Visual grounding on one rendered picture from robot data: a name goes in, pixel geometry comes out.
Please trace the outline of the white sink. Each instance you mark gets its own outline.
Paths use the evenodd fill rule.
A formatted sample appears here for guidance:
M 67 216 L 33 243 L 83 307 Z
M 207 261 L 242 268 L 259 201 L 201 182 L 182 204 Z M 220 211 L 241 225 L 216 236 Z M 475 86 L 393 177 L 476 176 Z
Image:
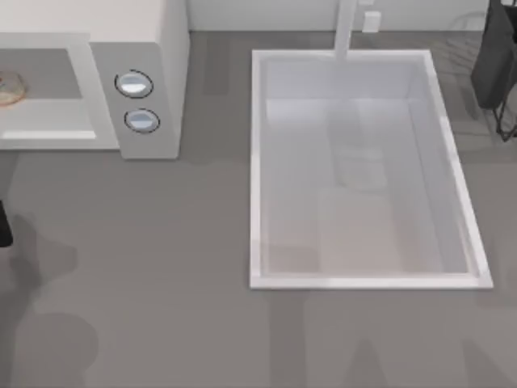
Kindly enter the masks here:
M 252 289 L 492 289 L 431 53 L 258 49 Z

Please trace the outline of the round microwave knob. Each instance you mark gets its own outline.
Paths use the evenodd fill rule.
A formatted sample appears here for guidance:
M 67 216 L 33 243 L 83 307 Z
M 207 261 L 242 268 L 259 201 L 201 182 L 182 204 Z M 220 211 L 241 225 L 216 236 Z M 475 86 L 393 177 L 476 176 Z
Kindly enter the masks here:
M 124 123 L 135 133 L 152 133 L 161 124 L 160 118 L 156 113 L 149 109 L 136 109 L 124 114 Z
M 145 73 L 130 70 L 116 75 L 115 87 L 125 97 L 143 99 L 153 92 L 153 81 Z

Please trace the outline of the pale microwave oven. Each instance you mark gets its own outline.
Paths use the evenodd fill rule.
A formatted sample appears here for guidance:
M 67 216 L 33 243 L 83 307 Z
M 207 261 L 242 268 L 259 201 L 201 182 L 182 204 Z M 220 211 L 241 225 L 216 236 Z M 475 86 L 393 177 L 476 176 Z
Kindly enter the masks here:
M 0 0 L 0 71 L 26 97 L 0 107 L 0 150 L 116 150 L 126 159 L 179 155 L 190 37 L 185 0 Z M 117 74 L 145 73 L 153 92 L 123 96 Z M 152 133 L 124 114 L 149 109 Z

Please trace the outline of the tall white tap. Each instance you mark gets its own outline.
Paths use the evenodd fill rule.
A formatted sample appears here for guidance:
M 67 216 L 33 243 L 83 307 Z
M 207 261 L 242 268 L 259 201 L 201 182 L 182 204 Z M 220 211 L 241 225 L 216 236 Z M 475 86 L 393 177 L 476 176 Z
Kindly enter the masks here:
M 358 0 L 338 0 L 334 35 L 334 57 L 337 61 L 345 61 L 347 58 L 357 3 Z

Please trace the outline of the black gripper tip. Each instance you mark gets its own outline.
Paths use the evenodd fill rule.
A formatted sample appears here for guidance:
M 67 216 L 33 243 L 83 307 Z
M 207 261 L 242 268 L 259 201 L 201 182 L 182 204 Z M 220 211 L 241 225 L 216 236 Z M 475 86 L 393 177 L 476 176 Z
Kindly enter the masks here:
M 0 248 L 11 247 L 13 242 L 11 225 L 6 215 L 4 204 L 0 200 Z

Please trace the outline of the round bread with icing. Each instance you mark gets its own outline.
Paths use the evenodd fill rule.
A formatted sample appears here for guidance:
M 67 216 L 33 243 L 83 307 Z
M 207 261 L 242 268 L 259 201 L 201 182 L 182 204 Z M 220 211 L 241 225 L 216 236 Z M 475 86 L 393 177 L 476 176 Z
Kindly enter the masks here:
M 0 71 L 0 107 L 22 101 L 27 95 L 23 78 L 13 71 Z

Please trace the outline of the white wall socket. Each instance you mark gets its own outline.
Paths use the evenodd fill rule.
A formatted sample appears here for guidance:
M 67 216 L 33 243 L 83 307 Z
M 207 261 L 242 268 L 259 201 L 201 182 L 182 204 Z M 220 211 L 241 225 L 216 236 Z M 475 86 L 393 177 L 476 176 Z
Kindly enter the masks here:
M 366 11 L 364 13 L 363 33 L 377 33 L 380 30 L 382 14 L 379 11 Z

